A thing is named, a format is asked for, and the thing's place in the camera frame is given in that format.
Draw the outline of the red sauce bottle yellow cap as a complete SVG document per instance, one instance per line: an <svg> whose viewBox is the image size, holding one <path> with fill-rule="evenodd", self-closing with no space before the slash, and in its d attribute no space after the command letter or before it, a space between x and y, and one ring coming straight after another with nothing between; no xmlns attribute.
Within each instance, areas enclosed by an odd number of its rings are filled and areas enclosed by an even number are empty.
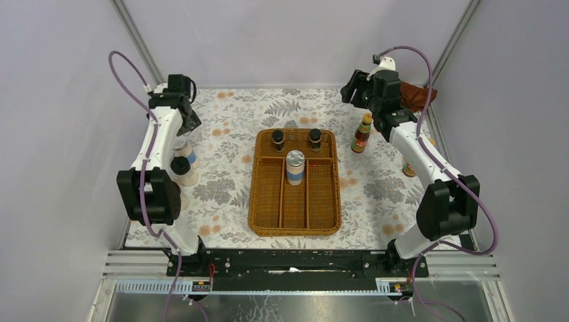
<svg viewBox="0 0 569 322"><path fill-rule="evenodd" d="M354 153L362 153L365 151L366 145L370 137L370 130L373 118L371 113L365 113L362 120L354 134L351 143L351 149Z"/></svg>

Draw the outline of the silver-lid salt jar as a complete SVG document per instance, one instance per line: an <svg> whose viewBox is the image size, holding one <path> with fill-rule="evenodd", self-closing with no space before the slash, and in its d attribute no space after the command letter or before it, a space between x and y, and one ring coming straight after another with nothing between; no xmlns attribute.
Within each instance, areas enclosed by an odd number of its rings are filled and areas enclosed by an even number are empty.
<svg viewBox="0 0 569 322"><path fill-rule="evenodd" d="M199 166L197 155L193 151L192 145L189 143L188 139L184 137L177 138L174 141L172 149L174 157L185 157L192 168L197 168Z"/></svg>
<svg viewBox="0 0 569 322"><path fill-rule="evenodd" d="M293 186L302 183L305 175L305 155L300 150L291 150L285 158L287 182Z"/></svg>

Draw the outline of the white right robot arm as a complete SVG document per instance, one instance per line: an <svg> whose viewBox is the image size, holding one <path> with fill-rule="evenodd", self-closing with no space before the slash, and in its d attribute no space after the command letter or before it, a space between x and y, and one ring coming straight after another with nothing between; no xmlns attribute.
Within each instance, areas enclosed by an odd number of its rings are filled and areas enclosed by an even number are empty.
<svg viewBox="0 0 569 322"><path fill-rule="evenodd" d="M472 229L480 190L475 176L462 175L418 130L417 118L401 106L401 85L393 70L375 74L355 70L340 91L343 103L369 110L376 131L405 157L425 189L415 225L388 245L384 265L393 276L404 275L411 268L411 258L441 239Z"/></svg>

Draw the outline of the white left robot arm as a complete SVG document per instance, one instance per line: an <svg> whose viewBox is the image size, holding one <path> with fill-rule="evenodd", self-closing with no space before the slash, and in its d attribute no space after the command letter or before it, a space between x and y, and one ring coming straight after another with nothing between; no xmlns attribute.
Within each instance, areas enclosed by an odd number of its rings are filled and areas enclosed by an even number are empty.
<svg viewBox="0 0 569 322"><path fill-rule="evenodd" d="M203 242L176 223L182 210L180 185L192 175L193 166L186 153L174 148L180 137L201 124L191 107L196 84L188 76L171 74L149 96L142 147L130 168L117 173L117 185L129 219L165 240L171 254L183 258L183 268L198 276L208 267L207 256L200 252Z"/></svg>

